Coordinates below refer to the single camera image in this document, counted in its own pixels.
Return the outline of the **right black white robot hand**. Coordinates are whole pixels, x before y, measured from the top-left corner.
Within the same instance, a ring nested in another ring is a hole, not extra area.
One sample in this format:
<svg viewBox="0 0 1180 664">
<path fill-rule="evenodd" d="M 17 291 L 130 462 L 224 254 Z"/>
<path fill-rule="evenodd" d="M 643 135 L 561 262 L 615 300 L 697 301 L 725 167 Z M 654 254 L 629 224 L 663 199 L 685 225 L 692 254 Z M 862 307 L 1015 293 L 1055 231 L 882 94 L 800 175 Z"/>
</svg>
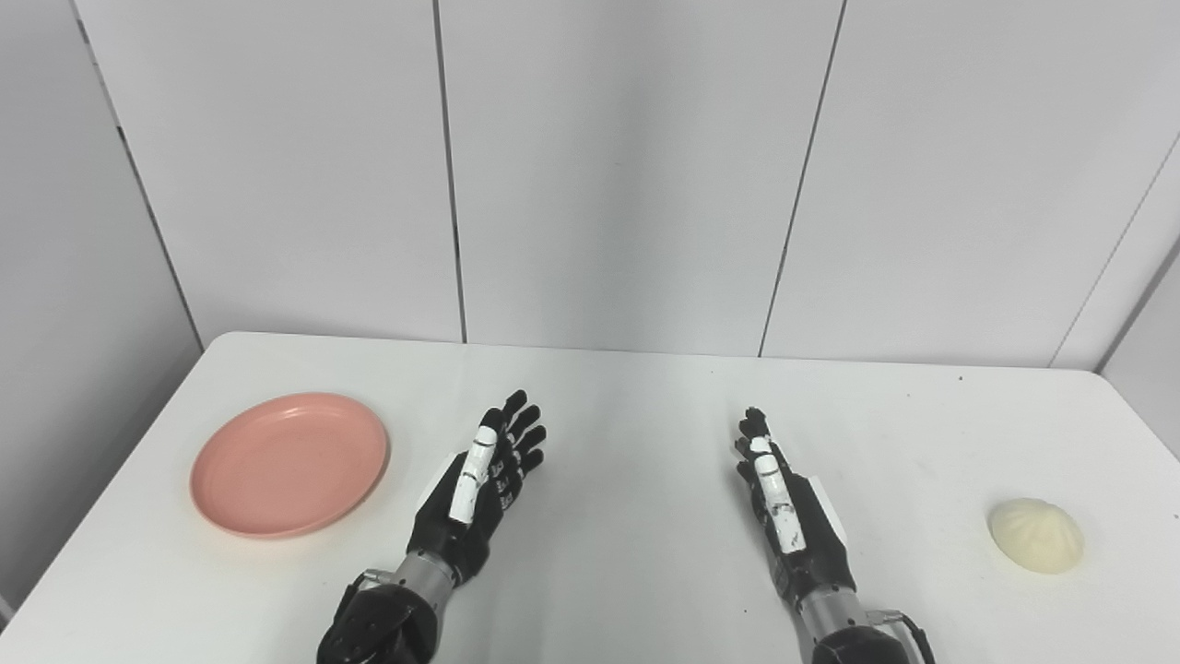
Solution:
<svg viewBox="0 0 1180 664">
<path fill-rule="evenodd" d="M 856 591 L 843 538 L 812 480 L 792 471 L 763 412 L 746 408 L 738 429 L 738 475 L 749 487 L 750 509 L 771 552 L 779 597 L 799 609 L 817 591 Z"/>
</svg>

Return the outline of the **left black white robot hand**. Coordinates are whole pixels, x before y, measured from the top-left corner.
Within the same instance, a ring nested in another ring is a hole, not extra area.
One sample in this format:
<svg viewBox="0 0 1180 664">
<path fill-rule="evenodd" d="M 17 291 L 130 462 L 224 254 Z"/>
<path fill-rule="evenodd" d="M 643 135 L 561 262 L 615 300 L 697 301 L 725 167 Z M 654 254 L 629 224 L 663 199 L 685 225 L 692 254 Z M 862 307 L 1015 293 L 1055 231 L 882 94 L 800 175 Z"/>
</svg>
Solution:
<svg viewBox="0 0 1180 664">
<path fill-rule="evenodd" d="M 418 509 L 408 554 L 446 564 L 455 586 L 483 570 L 502 518 L 544 461 L 540 415 L 523 388 L 485 412 L 468 449 L 452 459 Z"/>
</svg>

